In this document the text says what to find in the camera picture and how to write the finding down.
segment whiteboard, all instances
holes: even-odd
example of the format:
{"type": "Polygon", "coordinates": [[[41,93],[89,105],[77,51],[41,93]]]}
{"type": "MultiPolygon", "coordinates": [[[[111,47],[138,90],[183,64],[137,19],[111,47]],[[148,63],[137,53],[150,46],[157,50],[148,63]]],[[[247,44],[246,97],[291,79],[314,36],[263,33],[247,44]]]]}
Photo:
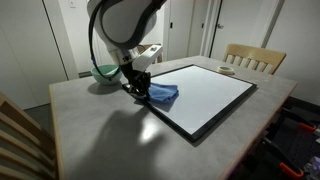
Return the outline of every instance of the whiteboard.
{"type": "Polygon", "coordinates": [[[172,104],[147,105],[190,141],[200,138],[256,88],[195,65],[154,76],[151,82],[178,86],[179,96],[172,104]]]}

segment black frame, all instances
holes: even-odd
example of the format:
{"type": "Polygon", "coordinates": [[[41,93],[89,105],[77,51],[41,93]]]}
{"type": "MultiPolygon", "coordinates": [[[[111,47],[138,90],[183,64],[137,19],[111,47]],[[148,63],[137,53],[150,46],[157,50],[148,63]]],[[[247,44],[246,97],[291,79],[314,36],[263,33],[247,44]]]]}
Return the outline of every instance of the black frame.
{"type": "MultiPolygon", "coordinates": [[[[204,68],[201,66],[191,64],[188,66],[184,66],[181,68],[177,68],[174,70],[170,70],[170,71],[166,71],[166,72],[163,72],[160,74],[153,75],[151,78],[161,76],[163,74],[168,74],[168,73],[171,73],[174,71],[178,71],[178,70],[188,68],[191,66],[196,66],[196,67],[199,67],[199,68],[202,68],[202,69],[214,72],[214,73],[218,73],[218,72],[213,71],[211,69],[207,69],[207,68],[204,68]]],[[[241,79],[238,79],[235,77],[230,77],[230,76],[228,76],[228,77],[249,83],[249,84],[251,84],[251,87],[248,88],[245,92],[243,92],[240,96],[238,96],[235,100],[233,100],[226,107],[224,107],[218,114],[216,114],[214,117],[212,117],[207,123],[205,123],[202,127],[200,127],[195,133],[193,133],[191,135],[188,132],[186,132],[184,129],[182,129],[179,125],[177,125],[174,121],[172,121],[170,118],[168,118],[167,116],[162,114],[160,111],[158,111],[156,108],[154,108],[148,101],[146,101],[144,99],[137,99],[137,100],[139,100],[142,104],[147,106],[151,112],[153,112],[156,116],[158,116],[164,123],[168,124],[173,130],[177,131],[181,136],[185,137],[188,141],[194,143],[198,139],[200,139],[204,134],[206,134],[206,132],[208,132],[217,122],[219,122],[225,115],[227,115],[233,108],[235,108],[243,99],[245,99],[248,95],[250,95],[257,88],[256,84],[253,84],[248,81],[244,81],[244,80],[241,80],[241,79]]]]}

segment table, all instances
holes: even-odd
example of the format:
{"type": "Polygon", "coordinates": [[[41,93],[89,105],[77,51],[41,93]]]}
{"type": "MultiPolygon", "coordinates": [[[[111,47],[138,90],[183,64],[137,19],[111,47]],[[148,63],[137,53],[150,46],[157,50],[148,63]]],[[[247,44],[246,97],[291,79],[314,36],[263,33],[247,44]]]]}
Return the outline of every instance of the table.
{"type": "Polygon", "coordinates": [[[296,82],[201,56],[155,64],[148,71],[158,74],[189,64],[211,70],[229,66],[235,69],[234,77],[258,87],[197,144],[125,93],[120,83],[101,86],[88,77],[50,85],[60,178],[228,177],[296,82]]]}

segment white board surface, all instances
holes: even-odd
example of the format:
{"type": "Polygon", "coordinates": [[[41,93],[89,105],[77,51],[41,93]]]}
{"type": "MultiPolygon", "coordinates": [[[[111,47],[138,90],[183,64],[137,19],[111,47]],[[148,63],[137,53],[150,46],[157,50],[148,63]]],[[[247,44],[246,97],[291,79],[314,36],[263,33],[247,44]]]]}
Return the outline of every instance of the white board surface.
{"type": "Polygon", "coordinates": [[[252,86],[197,66],[155,76],[151,82],[178,86],[173,104],[149,103],[190,135],[252,86]]]}

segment green bowl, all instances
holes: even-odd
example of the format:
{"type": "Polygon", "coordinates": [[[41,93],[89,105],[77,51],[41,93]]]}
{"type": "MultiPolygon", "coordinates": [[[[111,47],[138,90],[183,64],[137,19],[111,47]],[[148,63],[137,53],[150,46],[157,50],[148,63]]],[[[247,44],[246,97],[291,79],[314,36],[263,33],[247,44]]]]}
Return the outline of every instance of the green bowl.
{"type": "MultiPolygon", "coordinates": [[[[111,74],[108,74],[108,73],[114,71],[118,67],[119,67],[118,65],[114,65],[114,64],[104,64],[104,65],[98,66],[98,68],[102,72],[102,74],[106,75],[106,76],[112,76],[113,73],[111,73],[111,74]]],[[[109,79],[102,77],[96,68],[91,69],[91,74],[98,83],[103,84],[103,85],[117,84],[117,82],[119,82],[119,80],[122,76],[122,72],[120,71],[120,73],[118,73],[118,75],[113,77],[112,80],[110,81],[109,79]]]]}

